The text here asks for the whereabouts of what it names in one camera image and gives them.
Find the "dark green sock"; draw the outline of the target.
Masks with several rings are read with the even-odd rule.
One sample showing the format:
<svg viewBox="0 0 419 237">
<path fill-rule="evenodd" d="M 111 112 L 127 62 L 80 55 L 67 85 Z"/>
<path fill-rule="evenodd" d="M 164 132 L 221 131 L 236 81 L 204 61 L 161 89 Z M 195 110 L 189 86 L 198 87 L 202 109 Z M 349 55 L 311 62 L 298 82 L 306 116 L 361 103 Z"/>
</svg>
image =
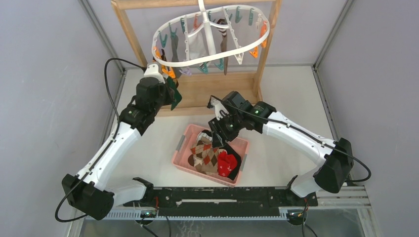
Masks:
<svg viewBox="0 0 419 237">
<path fill-rule="evenodd" d="M 168 86 L 170 87 L 170 89 L 172 90 L 172 103 L 171 103 L 171 108 L 170 110 L 173 111 L 178 104 L 181 102 L 182 100 L 182 95 L 180 94 L 180 92 L 178 91 L 178 87 L 179 87 L 179 83 L 177 79 L 173 79 L 172 77 L 167 77 L 167 83 Z"/>
</svg>

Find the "brown argyle sock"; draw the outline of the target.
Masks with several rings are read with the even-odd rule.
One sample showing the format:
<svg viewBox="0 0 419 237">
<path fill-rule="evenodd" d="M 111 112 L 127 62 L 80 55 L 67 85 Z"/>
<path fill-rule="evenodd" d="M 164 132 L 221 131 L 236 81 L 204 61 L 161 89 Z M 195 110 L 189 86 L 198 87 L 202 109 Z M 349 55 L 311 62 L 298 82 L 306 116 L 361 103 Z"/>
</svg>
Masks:
<svg viewBox="0 0 419 237">
<path fill-rule="evenodd" d="M 197 141 L 190 148 L 192 155 L 195 157 L 194 168 L 203 174 L 218 173 L 217 157 L 226 151 L 225 149 L 213 148 L 210 141 L 202 139 Z"/>
</svg>

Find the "beige brown patch sock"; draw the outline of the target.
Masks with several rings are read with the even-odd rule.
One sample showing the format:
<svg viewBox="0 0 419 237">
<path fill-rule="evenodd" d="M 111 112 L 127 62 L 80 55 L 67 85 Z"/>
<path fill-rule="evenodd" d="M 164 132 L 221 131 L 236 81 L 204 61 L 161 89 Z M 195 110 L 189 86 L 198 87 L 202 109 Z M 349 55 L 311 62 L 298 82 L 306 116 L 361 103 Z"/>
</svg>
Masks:
<svg viewBox="0 0 419 237">
<path fill-rule="evenodd" d="M 190 156 L 188 157 L 187 161 L 188 161 L 188 164 L 189 164 L 190 166 L 192 166 L 192 167 L 194 167 L 194 166 L 195 166 L 195 157 L 194 157 L 194 155 L 190 155 Z"/>
</svg>

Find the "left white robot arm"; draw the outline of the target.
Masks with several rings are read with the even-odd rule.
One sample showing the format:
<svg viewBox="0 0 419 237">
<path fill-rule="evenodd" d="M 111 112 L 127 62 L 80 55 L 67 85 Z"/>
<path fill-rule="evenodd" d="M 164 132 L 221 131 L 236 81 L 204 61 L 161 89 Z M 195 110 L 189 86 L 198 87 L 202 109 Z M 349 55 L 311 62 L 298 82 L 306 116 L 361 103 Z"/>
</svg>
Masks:
<svg viewBox="0 0 419 237">
<path fill-rule="evenodd" d="M 118 188 L 111 188 L 107 183 L 125 153 L 154 122 L 160 108 L 175 101 L 176 89 L 171 77 L 164 82 L 155 77 L 140 80 L 136 95 L 119 115 L 115 130 L 105 144 L 75 176 L 66 174 L 62 179 L 63 199 L 70 206 L 83 212 L 84 217 L 102 220 L 118 205 L 136 200 L 148 206 L 154 201 L 153 184 L 142 178 L 133 178 Z"/>
</svg>

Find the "red christmas sock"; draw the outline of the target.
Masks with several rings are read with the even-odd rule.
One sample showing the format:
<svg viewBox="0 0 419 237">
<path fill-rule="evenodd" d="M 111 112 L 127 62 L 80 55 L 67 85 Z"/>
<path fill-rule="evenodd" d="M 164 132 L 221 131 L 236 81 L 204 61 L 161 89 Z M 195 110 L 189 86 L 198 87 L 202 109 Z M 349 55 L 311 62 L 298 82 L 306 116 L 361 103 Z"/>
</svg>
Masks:
<svg viewBox="0 0 419 237">
<path fill-rule="evenodd" d="M 236 165 L 234 156 L 228 155 L 226 151 L 221 152 L 217 157 L 217 171 L 222 177 L 227 177 Z"/>
</svg>

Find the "white round clip hanger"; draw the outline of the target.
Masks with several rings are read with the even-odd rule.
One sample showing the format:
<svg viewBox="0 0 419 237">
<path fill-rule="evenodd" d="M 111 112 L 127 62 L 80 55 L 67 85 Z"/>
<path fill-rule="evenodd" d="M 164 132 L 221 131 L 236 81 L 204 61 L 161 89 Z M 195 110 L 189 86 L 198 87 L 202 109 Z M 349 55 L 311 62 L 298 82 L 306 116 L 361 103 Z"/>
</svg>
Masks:
<svg viewBox="0 0 419 237">
<path fill-rule="evenodd" d="M 217 21 L 223 18 L 226 25 Z M 227 51 L 221 52 L 222 35 L 219 28 L 227 29 Z M 208 56 L 191 60 L 188 38 L 198 32 L 203 33 Z M 270 33 L 270 20 L 262 10 L 250 5 L 225 5 L 212 9 L 205 8 L 199 1 L 199 11 L 181 15 L 161 25 L 154 33 L 151 52 L 165 74 L 175 77 L 172 67 L 178 67 L 182 74 L 190 76 L 196 69 L 207 74 L 209 67 L 223 72 L 223 58 L 228 57 L 228 66 L 241 65 L 246 58 L 255 60 L 266 47 Z M 172 62 L 170 36 L 177 35 L 178 62 Z"/>
</svg>

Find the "black white striped sock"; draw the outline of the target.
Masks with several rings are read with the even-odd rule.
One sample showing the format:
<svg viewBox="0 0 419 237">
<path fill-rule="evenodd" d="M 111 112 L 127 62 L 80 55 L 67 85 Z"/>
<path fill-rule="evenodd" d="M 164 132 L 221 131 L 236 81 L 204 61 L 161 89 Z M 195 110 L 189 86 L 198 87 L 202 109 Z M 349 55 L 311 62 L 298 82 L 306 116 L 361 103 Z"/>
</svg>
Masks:
<svg viewBox="0 0 419 237">
<path fill-rule="evenodd" d="M 197 141 L 201 141 L 202 139 L 206 139 L 212 142 L 212 133 L 209 130 L 203 130 L 198 134 Z"/>
</svg>

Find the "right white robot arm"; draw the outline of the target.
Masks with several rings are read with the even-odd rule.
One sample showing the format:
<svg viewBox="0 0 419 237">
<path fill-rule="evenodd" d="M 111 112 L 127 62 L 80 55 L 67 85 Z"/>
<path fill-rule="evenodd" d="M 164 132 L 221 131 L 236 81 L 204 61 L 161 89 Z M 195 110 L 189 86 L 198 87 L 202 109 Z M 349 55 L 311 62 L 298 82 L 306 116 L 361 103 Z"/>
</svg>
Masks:
<svg viewBox="0 0 419 237">
<path fill-rule="evenodd" d="M 299 205 L 306 196 L 319 190 L 339 193 L 353 167 L 349 141 L 334 141 L 315 134 L 263 101 L 253 105 L 239 92 L 232 91 L 223 99 L 210 96 L 208 108 L 215 114 L 209 121 L 213 147 L 233 141 L 245 128 L 285 142 L 315 164 L 315 168 L 294 176 L 287 184 L 286 201 L 291 205 Z"/>
</svg>

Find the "pink plastic basket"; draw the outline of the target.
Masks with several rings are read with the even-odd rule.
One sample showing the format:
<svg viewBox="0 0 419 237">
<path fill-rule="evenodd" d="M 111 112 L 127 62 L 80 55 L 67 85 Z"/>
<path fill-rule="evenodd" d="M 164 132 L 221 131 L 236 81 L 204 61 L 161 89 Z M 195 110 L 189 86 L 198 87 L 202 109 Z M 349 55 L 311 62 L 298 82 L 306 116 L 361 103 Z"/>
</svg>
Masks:
<svg viewBox="0 0 419 237">
<path fill-rule="evenodd" d="M 221 148 L 214 148 L 208 129 L 190 124 L 186 127 L 172 163 L 177 169 L 234 187 L 238 184 L 249 149 L 247 140 L 236 138 Z"/>
</svg>

